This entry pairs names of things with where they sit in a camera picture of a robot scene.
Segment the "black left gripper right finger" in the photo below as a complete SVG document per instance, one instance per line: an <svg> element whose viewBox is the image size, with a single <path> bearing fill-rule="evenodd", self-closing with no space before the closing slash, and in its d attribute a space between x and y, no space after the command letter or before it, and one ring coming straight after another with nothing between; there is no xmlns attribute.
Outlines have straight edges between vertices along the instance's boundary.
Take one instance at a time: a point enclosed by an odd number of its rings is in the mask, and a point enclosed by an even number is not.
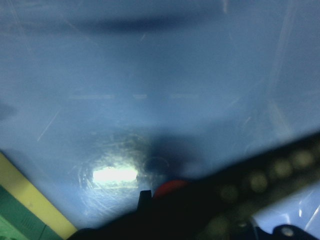
<svg viewBox="0 0 320 240"><path fill-rule="evenodd" d="M254 215L320 181L320 135L313 133L240 160L195 183L201 204L193 240L314 240L282 223L266 232Z"/></svg>

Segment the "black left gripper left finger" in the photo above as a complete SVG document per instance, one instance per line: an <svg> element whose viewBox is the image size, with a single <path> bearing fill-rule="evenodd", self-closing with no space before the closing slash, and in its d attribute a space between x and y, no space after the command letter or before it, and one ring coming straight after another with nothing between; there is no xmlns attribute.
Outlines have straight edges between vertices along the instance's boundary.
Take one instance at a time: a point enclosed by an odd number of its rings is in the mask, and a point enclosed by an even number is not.
<svg viewBox="0 0 320 240"><path fill-rule="evenodd" d="M184 240L199 231L196 210L180 192L150 201L98 228L84 228L73 240Z"/></svg>

